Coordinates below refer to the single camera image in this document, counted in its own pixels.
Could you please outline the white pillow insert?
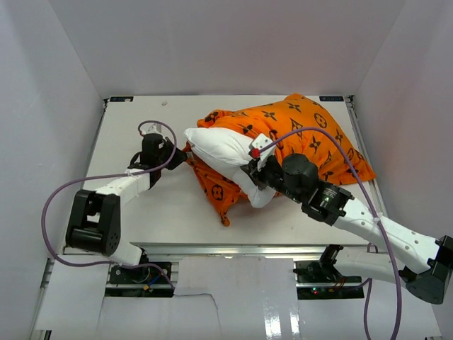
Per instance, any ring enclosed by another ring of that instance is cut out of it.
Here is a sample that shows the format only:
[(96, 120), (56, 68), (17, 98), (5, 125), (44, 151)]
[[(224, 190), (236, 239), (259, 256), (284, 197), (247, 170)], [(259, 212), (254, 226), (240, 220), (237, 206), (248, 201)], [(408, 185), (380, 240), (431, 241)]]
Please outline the white pillow insert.
[(252, 138), (225, 127), (191, 127), (184, 131), (184, 135), (192, 153), (233, 181), (245, 193), (252, 207), (263, 208), (273, 199), (274, 189), (259, 189), (241, 169), (252, 160), (248, 155)]

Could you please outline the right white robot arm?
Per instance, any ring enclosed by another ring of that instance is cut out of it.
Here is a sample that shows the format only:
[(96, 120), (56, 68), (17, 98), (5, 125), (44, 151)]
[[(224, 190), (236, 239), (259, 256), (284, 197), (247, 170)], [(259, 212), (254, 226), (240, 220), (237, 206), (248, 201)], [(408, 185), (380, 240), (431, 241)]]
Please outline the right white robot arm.
[(319, 178), (315, 164), (303, 154), (279, 163), (253, 159), (242, 166), (259, 188), (272, 188), (301, 205), (311, 219), (355, 234), (378, 248), (377, 253), (331, 244), (318, 263), (295, 272), (308, 272), (330, 283), (341, 277), (362, 276), (402, 283), (418, 299), (444, 302), (452, 277), (452, 238), (439, 239), (414, 232), (387, 217), (374, 214), (350, 191)]

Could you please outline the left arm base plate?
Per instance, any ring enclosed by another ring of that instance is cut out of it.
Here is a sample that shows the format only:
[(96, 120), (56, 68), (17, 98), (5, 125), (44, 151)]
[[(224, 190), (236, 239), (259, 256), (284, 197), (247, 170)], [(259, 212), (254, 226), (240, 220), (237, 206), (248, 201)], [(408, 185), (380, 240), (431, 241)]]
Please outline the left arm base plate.
[(105, 296), (110, 298), (171, 298), (173, 288), (168, 284), (163, 273), (171, 279), (172, 263), (154, 262), (160, 269), (147, 266), (126, 269), (113, 266), (110, 270)]

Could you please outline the orange patterned pillowcase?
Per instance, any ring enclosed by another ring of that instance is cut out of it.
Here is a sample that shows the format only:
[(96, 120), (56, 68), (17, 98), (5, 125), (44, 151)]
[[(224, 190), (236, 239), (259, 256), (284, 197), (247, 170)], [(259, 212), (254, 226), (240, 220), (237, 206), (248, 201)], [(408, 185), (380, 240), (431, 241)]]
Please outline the orange patterned pillowcase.
[[(377, 176), (331, 114), (321, 104), (298, 93), (261, 106), (214, 110), (198, 120), (195, 128), (227, 128), (253, 140), (263, 133), (277, 141), (274, 155), (279, 162), (290, 154), (304, 154), (317, 165), (319, 176), (335, 185), (372, 181)], [(184, 152), (189, 153), (187, 163), (221, 223), (229, 226), (229, 208), (241, 199), (249, 202), (247, 196), (233, 181), (194, 155), (187, 139)]]

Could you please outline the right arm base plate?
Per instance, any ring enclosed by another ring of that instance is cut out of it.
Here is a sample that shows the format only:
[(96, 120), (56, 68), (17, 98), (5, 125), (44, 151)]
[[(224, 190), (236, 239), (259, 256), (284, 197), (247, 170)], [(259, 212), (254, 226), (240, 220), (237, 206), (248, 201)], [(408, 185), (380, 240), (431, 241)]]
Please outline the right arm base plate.
[(354, 300), (365, 297), (365, 280), (360, 276), (344, 276), (334, 266), (344, 249), (340, 245), (328, 245), (319, 259), (294, 262), (298, 300)]

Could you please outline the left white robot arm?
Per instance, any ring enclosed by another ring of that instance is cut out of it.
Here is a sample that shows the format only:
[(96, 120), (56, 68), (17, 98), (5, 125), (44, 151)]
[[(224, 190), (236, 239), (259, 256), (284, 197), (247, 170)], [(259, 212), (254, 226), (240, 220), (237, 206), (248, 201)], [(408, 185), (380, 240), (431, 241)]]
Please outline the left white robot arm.
[(135, 283), (149, 276), (143, 250), (122, 239), (122, 209), (140, 193), (151, 189), (161, 170), (173, 170), (188, 159), (167, 137), (150, 133), (130, 161), (124, 175), (96, 190), (78, 191), (69, 217), (65, 242), (68, 247), (101, 254), (126, 265), (125, 274)]

